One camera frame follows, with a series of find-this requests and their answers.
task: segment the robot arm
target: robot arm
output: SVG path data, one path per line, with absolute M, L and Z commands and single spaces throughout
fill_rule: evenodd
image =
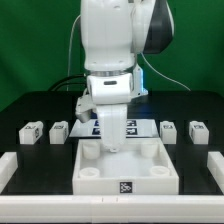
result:
M 78 100 L 76 115 L 86 122 L 96 110 L 102 144 L 117 152 L 125 143 L 127 104 L 142 95 L 136 55 L 166 48 L 172 15 L 166 0 L 81 0 L 81 34 L 89 95 Z

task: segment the black cable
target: black cable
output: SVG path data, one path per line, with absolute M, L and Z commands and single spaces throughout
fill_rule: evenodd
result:
M 61 85 L 58 85 L 54 91 L 58 91 L 63 86 L 70 86 L 70 85 L 86 85 L 86 83 L 83 82 L 70 82 L 70 83 L 62 83 Z
M 84 75 L 71 75 L 69 77 L 63 78 L 61 80 L 59 80 L 58 82 L 56 82 L 54 85 L 52 85 L 48 91 L 52 91 L 55 87 L 57 87 L 58 85 L 60 85 L 63 82 L 69 81 L 71 79 L 77 79 L 77 78 L 84 78 Z

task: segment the white block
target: white block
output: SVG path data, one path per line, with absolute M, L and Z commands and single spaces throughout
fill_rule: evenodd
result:
M 4 153 L 0 159 L 0 193 L 3 191 L 17 168 L 18 163 L 16 153 Z
M 209 131 L 203 122 L 190 122 L 189 135 L 194 144 L 208 145 Z
M 177 130 L 173 122 L 160 122 L 160 138 L 163 144 L 176 144 Z
M 0 223 L 223 223 L 223 195 L 1 196 Z
M 43 123 L 29 122 L 19 131 L 20 144 L 34 145 L 36 141 L 43 135 Z
M 209 152 L 207 167 L 224 193 L 224 157 L 220 152 Z
M 64 144 L 69 134 L 68 122 L 56 122 L 50 130 L 50 144 Z
M 129 138 L 118 153 L 105 151 L 100 139 L 79 140 L 72 184 L 75 195 L 179 192 L 179 177 L 159 138 Z

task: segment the white plastic part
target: white plastic part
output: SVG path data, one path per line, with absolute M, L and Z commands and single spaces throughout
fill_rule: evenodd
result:
M 34 145 L 36 141 L 43 135 L 43 123 L 29 122 L 19 131 L 20 144 Z
M 82 0 L 81 32 L 87 70 L 119 71 L 134 65 L 128 1 Z
M 15 152 L 6 152 L 0 158 L 0 193 L 3 191 L 12 175 L 18 168 Z
M 223 196 L 0 197 L 1 223 L 223 223 Z
M 101 147 L 95 160 L 86 159 L 83 152 L 92 141 L 100 144 L 96 139 L 79 140 L 72 180 L 75 195 L 178 194 L 179 177 L 159 138 L 127 139 L 119 153 Z M 94 178 L 81 178 L 84 171 Z
M 86 123 L 91 118 L 92 109 L 95 108 L 96 105 L 93 103 L 92 97 L 89 94 L 84 95 L 78 98 L 75 115 L 82 123 Z
M 119 104 L 131 101 L 132 74 L 97 77 L 88 76 L 88 89 L 94 104 Z
M 134 90 L 131 92 L 132 98 L 148 95 L 148 91 L 144 88 L 143 70 L 139 67 L 139 65 L 136 65 L 134 69 L 133 78 Z
M 50 144 L 64 144 L 68 135 L 68 122 L 56 122 L 50 130 Z
M 104 149 L 118 152 L 126 141 L 127 105 L 102 105 L 96 111 Z
M 220 152 L 208 153 L 208 169 L 224 194 L 224 157 Z
M 177 130 L 173 122 L 160 122 L 160 138 L 163 144 L 176 144 Z
M 165 166 L 153 166 L 150 169 L 150 174 L 154 177 L 168 177 L 170 176 L 170 169 Z
M 203 122 L 190 122 L 189 135 L 194 144 L 208 145 L 209 131 Z
M 100 177 L 100 171 L 94 167 L 86 167 L 79 171 L 81 179 L 94 179 Z
M 89 141 L 83 144 L 83 157 L 94 160 L 100 157 L 100 143 L 98 141 Z

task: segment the small white cube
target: small white cube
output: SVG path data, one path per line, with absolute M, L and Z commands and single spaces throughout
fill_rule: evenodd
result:
M 69 134 L 68 122 L 56 122 L 50 130 L 50 144 L 64 144 Z
M 177 130 L 173 122 L 160 122 L 160 138 L 163 144 L 176 144 Z
M 19 131 L 20 144 L 34 145 L 36 141 L 43 135 L 43 123 L 29 122 Z
M 203 122 L 190 122 L 189 135 L 194 144 L 208 145 L 209 131 Z

